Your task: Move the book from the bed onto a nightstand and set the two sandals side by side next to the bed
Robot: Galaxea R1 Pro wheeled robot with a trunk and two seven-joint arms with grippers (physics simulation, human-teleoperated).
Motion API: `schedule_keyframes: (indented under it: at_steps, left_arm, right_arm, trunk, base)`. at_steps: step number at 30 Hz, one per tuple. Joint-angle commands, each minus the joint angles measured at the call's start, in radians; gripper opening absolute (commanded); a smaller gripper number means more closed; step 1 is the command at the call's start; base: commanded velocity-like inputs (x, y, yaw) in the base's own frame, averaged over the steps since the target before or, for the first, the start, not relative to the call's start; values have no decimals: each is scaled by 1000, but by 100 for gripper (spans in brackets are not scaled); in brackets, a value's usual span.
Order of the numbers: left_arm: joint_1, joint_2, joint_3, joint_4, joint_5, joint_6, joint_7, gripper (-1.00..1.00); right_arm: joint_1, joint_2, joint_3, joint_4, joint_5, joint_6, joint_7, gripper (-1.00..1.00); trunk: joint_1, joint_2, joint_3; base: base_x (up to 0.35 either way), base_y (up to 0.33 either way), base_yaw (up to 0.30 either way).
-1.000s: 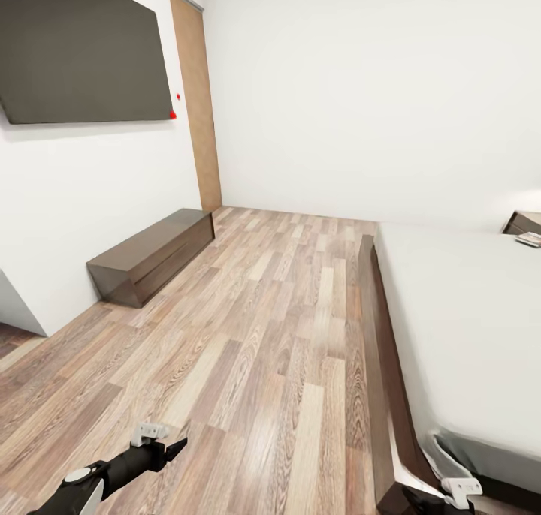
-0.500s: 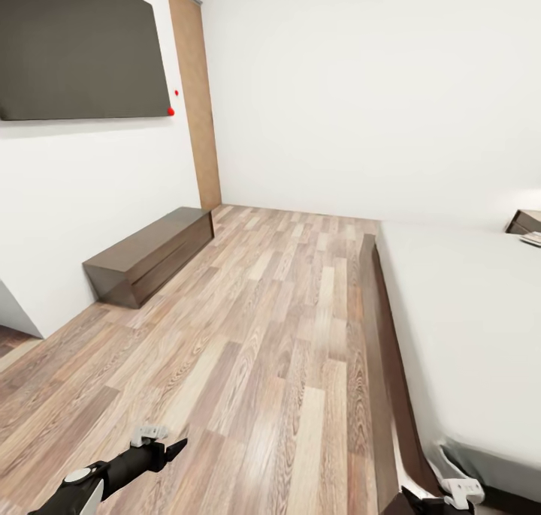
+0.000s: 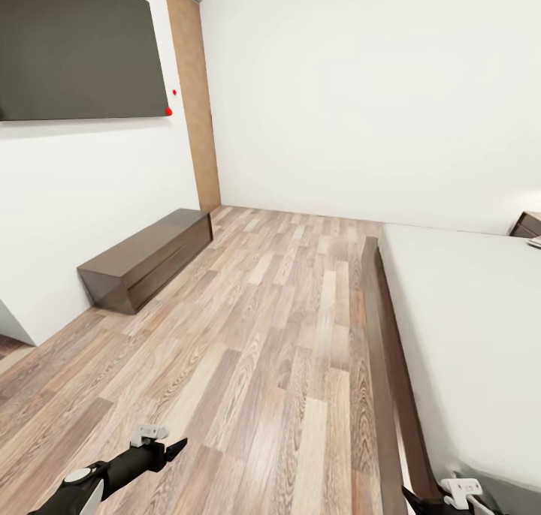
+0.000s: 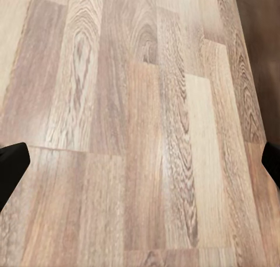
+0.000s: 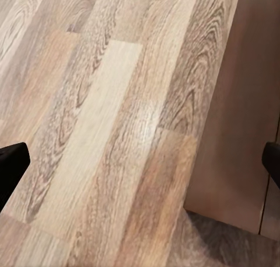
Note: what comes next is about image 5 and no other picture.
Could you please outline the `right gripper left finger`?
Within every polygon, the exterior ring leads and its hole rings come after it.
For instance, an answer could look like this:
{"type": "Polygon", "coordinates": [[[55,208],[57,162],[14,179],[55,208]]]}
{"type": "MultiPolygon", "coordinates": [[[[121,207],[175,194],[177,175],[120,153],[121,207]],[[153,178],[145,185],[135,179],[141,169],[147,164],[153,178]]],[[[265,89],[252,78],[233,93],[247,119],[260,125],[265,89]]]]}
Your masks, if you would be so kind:
{"type": "Polygon", "coordinates": [[[0,213],[29,165],[25,142],[0,148],[0,213]]]}

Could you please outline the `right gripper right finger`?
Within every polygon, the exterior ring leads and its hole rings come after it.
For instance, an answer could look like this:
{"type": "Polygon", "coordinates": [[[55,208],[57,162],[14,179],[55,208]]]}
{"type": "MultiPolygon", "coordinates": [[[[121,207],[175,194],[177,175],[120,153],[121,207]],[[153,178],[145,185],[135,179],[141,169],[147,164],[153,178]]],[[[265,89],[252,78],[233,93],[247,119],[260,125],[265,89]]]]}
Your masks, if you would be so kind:
{"type": "Polygon", "coordinates": [[[267,142],[261,162],[280,189],[280,144],[267,142]]]}

